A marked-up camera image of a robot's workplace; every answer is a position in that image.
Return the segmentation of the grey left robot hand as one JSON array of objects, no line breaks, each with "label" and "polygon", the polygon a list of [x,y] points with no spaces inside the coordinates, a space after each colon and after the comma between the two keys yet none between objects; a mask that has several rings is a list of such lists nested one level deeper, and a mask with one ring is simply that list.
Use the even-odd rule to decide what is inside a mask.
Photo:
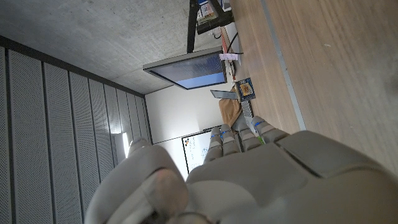
[{"label": "grey left robot hand", "polygon": [[183,178],[145,139],[100,183],[85,223],[396,223],[397,177],[311,131],[286,133],[256,116],[211,132],[204,163]]}]

